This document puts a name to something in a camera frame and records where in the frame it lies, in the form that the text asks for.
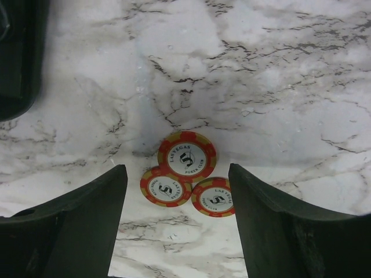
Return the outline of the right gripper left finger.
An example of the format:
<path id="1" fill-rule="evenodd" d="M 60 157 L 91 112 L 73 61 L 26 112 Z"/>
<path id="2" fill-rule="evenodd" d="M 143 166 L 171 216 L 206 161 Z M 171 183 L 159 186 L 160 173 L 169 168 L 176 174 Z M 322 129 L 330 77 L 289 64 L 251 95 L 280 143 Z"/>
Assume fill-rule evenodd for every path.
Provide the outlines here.
<path id="1" fill-rule="evenodd" d="M 128 176 L 117 165 L 71 192 L 1 217 L 1 277 L 107 277 Z"/>

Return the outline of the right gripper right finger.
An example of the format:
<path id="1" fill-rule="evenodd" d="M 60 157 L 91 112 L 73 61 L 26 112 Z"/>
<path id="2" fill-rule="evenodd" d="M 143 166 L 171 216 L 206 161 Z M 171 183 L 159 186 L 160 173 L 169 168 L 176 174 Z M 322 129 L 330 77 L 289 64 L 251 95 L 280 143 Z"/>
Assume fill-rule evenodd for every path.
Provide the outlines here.
<path id="1" fill-rule="evenodd" d="M 228 177 L 249 277 L 369 277 L 370 215 L 315 206 L 238 164 Z"/>

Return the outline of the black poker chip case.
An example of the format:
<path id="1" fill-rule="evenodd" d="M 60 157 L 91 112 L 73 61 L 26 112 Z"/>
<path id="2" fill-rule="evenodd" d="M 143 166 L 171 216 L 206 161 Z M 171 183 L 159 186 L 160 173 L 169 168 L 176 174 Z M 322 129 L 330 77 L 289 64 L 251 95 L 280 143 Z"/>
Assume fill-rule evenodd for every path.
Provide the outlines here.
<path id="1" fill-rule="evenodd" d="M 49 1 L 1 1 L 1 121 L 29 110 L 41 92 Z"/>

